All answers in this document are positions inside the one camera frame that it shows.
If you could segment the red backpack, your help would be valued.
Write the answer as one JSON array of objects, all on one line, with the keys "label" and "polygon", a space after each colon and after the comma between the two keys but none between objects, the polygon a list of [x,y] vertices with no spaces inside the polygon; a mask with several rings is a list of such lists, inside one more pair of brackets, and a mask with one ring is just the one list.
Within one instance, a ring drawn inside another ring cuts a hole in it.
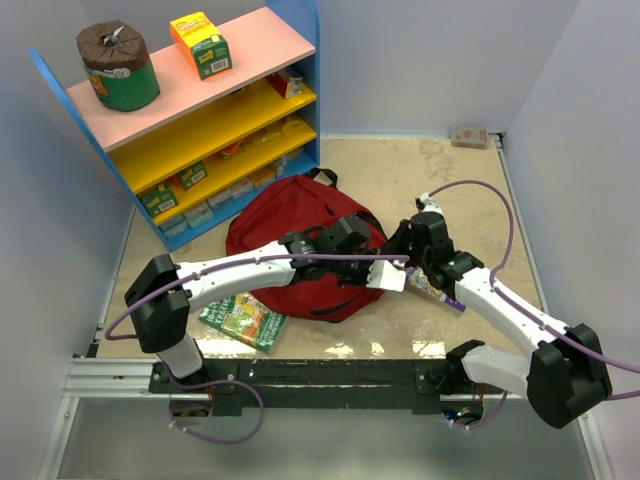
[{"label": "red backpack", "polygon": [[[339,252],[359,247],[382,247],[387,241],[375,216],[332,184],[323,185],[312,176],[295,175],[271,183],[231,222],[226,237],[228,256],[256,250],[271,242],[288,253]],[[284,315],[341,322],[377,301],[384,292],[357,286],[339,287],[321,280],[324,260],[293,260],[294,277],[283,287],[252,292],[269,309]]]}]

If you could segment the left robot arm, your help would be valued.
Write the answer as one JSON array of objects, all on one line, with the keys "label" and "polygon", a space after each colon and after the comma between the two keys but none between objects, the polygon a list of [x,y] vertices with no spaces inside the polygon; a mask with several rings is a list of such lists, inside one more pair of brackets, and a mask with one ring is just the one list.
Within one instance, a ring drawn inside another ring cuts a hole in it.
[{"label": "left robot arm", "polygon": [[394,260],[371,248],[370,234],[364,220],[348,216],[210,261],[177,263],[168,254],[157,255],[129,287],[125,315],[141,351],[168,366],[183,391],[196,392],[206,383],[207,368],[187,331],[192,313],[240,293],[306,285],[326,276],[376,291],[380,274]]}]

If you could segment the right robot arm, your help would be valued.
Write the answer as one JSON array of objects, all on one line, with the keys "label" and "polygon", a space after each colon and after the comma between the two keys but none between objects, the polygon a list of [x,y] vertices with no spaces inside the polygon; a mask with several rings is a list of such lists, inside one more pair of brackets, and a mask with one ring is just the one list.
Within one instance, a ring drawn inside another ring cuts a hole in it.
[{"label": "right robot arm", "polygon": [[403,220],[382,252],[406,255],[429,282],[500,330],[519,350],[500,352],[468,342],[453,351],[448,386],[469,392],[489,384],[529,401],[549,426],[560,429],[608,400],[613,388],[599,338],[590,327],[570,327],[511,292],[474,255],[449,237],[444,216],[420,212]]}]

